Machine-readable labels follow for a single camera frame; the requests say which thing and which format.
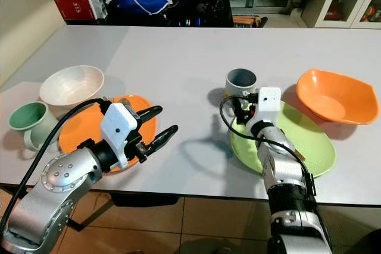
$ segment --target white bowl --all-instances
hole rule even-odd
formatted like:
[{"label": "white bowl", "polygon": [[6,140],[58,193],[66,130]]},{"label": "white bowl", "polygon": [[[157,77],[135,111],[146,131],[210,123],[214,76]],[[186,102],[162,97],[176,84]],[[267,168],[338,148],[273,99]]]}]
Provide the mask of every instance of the white bowl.
[{"label": "white bowl", "polygon": [[100,69],[90,65],[65,68],[44,81],[40,98],[50,105],[73,108],[87,99],[96,98],[104,78]]}]

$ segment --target white cabinet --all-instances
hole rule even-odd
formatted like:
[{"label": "white cabinet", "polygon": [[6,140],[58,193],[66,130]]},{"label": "white cabinet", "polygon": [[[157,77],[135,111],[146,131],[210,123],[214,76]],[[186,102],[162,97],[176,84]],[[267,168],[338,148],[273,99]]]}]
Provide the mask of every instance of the white cabinet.
[{"label": "white cabinet", "polygon": [[[371,17],[363,18],[364,13]],[[306,5],[302,18],[309,27],[380,28],[380,13],[381,0],[313,0]]]}]

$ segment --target black cable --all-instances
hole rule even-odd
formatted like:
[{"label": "black cable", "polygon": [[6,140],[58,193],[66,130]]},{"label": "black cable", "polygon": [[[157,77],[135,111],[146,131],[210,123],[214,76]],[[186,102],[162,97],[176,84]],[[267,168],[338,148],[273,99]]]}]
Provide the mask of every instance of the black cable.
[{"label": "black cable", "polygon": [[45,142],[43,143],[40,151],[37,153],[35,159],[33,160],[31,166],[29,167],[28,171],[24,175],[23,179],[21,180],[21,183],[18,185],[17,190],[14,192],[13,197],[11,201],[9,202],[5,212],[4,216],[1,219],[0,223],[0,237],[2,236],[5,225],[9,219],[9,216],[11,214],[11,211],[13,210],[14,205],[16,204],[16,201],[21,193],[21,191],[25,188],[26,183],[28,182],[30,176],[33,174],[34,170],[36,169],[38,163],[40,162],[42,155],[45,153],[46,149],[48,148],[50,141],[53,139],[55,134],[58,132],[58,130],[61,128],[61,126],[65,123],[66,120],[68,120],[73,114],[75,114],[78,110],[81,108],[85,107],[86,105],[89,104],[94,104],[94,103],[99,103],[99,104],[104,104],[106,101],[104,101],[101,98],[95,98],[95,99],[89,99],[87,101],[84,101],[80,104],[78,104],[76,107],[74,107],[72,110],[70,110],[68,113],[66,113],[57,123],[57,125],[53,128],[53,130],[50,132],[48,137],[46,138]]},{"label": "black cable", "polygon": [[272,144],[272,145],[276,145],[278,147],[281,147],[283,148],[284,150],[286,150],[287,152],[289,152],[295,159],[296,161],[301,165],[302,169],[303,169],[303,173],[305,175],[309,174],[308,170],[307,170],[307,167],[305,166],[304,162],[302,161],[301,158],[299,158],[299,156],[293,151],[291,150],[290,148],[288,148],[287,146],[279,143],[279,142],[276,142],[276,141],[272,141],[272,140],[268,140],[268,139],[264,139],[264,138],[259,138],[259,137],[254,137],[254,136],[249,136],[249,135],[245,135],[245,134],[242,134],[240,132],[238,132],[237,130],[235,130],[230,124],[229,122],[227,122],[226,120],[226,117],[224,115],[224,112],[223,112],[223,106],[224,104],[231,100],[231,99],[234,99],[234,98],[239,98],[239,99],[245,99],[244,97],[242,96],[229,96],[228,98],[224,98],[220,104],[220,115],[221,115],[221,118],[222,120],[224,121],[225,125],[227,126],[227,128],[229,128],[229,130],[231,132],[233,132],[234,134],[237,134],[239,137],[242,137],[242,138],[245,138],[245,139],[249,139],[249,140],[254,140],[254,141],[259,141],[259,142],[264,142],[264,143],[269,143],[269,144]]}]

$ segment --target white table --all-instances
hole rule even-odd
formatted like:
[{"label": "white table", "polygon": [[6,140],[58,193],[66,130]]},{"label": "white table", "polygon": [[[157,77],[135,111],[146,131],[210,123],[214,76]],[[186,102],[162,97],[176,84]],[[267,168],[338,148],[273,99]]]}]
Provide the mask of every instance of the white table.
[{"label": "white table", "polygon": [[[10,131],[10,112],[36,100],[50,74],[88,64],[105,73],[102,95],[144,96],[164,107],[158,131],[179,125],[166,147],[142,165],[106,175],[95,190],[267,199],[261,176],[234,156],[218,113],[225,74],[243,67],[256,73],[260,86],[281,87],[284,100],[332,139],[338,157],[316,180],[317,201],[380,206],[381,121],[358,127],[324,122],[300,104],[294,86],[302,73],[321,68],[366,81],[381,98],[380,37],[379,30],[65,26],[2,88],[0,183],[18,184],[33,155]],[[51,145],[28,184],[56,153]]]}]

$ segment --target red box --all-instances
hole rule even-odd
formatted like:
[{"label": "red box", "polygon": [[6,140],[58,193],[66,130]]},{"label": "red box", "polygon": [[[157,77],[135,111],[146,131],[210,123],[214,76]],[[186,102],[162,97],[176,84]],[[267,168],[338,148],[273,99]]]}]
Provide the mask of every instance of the red box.
[{"label": "red box", "polygon": [[54,0],[65,20],[96,20],[90,0]]}]

